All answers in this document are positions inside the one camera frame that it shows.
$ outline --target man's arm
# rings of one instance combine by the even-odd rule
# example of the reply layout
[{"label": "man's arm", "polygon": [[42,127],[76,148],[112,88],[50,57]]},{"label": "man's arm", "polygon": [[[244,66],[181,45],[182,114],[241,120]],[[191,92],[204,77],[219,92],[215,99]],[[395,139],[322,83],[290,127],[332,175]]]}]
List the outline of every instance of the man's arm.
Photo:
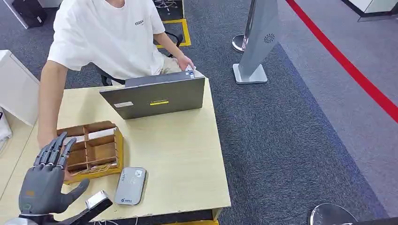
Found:
[{"label": "man's arm", "polygon": [[182,70],[185,70],[188,65],[195,68],[191,59],[186,57],[184,53],[174,44],[174,42],[167,36],[165,32],[154,34],[153,38],[161,44],[169,53],[173,54],[178,61],[178,65]]},{"label": "man's arm", "polygon": [[160,34],[154,34],[153,38],[155,41],[157,41],[159,44],[161,44],[169,53],[173,54],[174,57],[178,58],[184,53],[177,47],[176,44],[167,36],[165,32],[160,33]]},{"label": "man's arm", "polygon": [[38,143],[43,148],[57,137],[58,113],[68,68],[48,60],[40,78],[38,99]]}]

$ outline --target stanchion base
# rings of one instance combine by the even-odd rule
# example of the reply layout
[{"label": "stanchion base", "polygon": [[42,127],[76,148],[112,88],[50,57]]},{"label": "stanchion base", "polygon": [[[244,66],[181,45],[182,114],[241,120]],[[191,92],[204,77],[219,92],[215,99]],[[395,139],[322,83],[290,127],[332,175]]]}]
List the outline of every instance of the stanchion base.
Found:
[{"label": "stanchion base", "polygon": [[265,83],[268,81],[267,75],[265,75],[264,68],[260,64],[259,67],[254,71],[254,73],[248,78],[242,78],[239,68],[239,64],[234,64],[232,67],[234,69],[235,80],[237,84],[245,83]]},{"label": "stanchion base", "polygon": [[315,207],[308,222],[309,225],[334,225],[350,224],[357,222],[357,220],[343,207],[325,203]]},{"label": "stanchion base", "polygon": [[245,52],[245,50],[242,48],[244,38],[245,36],[242,34],[242,35],[237,35],[232,39],[232,47],[234,48],[235,51],[239,53]]}]

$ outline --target white t-shirt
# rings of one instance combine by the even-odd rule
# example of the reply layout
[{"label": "white t-shirt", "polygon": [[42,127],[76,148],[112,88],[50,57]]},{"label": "white t-shirt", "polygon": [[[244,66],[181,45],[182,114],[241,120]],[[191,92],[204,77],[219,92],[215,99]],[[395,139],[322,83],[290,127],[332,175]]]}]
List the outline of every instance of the white t-shirt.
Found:
[{"label": "white t-shirt", "polygon": [[153,34],[165,31],[152,0],[64,0],[54,21],[48,60],[80,70],[93,62],[117,79],[157,75],[164,58]]}]

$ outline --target wooden organizer box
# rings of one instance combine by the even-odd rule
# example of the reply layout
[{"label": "wooden organizer box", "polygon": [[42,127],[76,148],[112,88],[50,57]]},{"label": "wooden organizer box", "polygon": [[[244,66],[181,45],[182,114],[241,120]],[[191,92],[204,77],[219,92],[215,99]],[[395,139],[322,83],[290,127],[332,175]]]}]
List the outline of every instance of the wooden organizer box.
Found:
[{"label": "wooden organizer box", "polygon": [[[89,139],[89,133],[116,128],[112,135]],[[71,184],[85,178],[94,179],[120,173],[123,169],[123,136],[119,128],[110,121],[103,121],[57,130],[58,135],[67,132],[68,136],[84,136],[84,141],[73,145],[68,158],[68,171]]]}]

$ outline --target laptop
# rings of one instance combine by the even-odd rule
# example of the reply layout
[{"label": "laptop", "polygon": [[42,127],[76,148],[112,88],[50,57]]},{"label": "laptop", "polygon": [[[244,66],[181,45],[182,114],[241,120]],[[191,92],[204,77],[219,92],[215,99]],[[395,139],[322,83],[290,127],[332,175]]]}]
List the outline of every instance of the laptop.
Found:
[{"label": "laptop", "polygon": [[126,80],[124,88],[99,93],[125,120],[199,109],[203,105],[205,77],[193,71]]}]

